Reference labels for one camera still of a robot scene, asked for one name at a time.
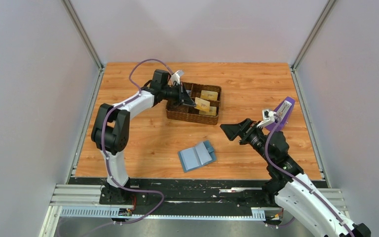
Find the teal leather card holder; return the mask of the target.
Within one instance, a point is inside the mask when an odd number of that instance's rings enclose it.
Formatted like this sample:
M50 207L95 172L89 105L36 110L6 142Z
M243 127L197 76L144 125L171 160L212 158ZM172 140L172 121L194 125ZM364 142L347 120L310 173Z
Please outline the teal leather card holder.
M217 160L215 149L208 140L179 151L178 157L185 173L204 167Z

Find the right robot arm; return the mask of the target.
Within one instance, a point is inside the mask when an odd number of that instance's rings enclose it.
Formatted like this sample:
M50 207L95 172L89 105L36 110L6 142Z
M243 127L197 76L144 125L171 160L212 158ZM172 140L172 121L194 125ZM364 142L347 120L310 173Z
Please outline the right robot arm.
M240 123L221 124L221 130L239 144L249 144L267 162L271 179L263 186L262 199L268 206L288 211L316 237L369 237L364 223L356 224L322 195L304 170L288 154L282 132L275 128L267 135L260 122L247 118Z

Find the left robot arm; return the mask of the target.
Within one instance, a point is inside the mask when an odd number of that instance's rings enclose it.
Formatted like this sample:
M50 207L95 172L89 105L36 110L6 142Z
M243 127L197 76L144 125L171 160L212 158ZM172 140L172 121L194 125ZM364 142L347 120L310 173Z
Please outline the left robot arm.
M163 100L178 106L195 107L184 83L181 82L182 70L174 73L155 70L151 80L122 102L102 104L93 125L91 140L101 151L106 169L107 184L103 196L111 202L128 203L134 192L129 187L129 175L124 161L124 150L129 141L130 122L141 112L154 107Z

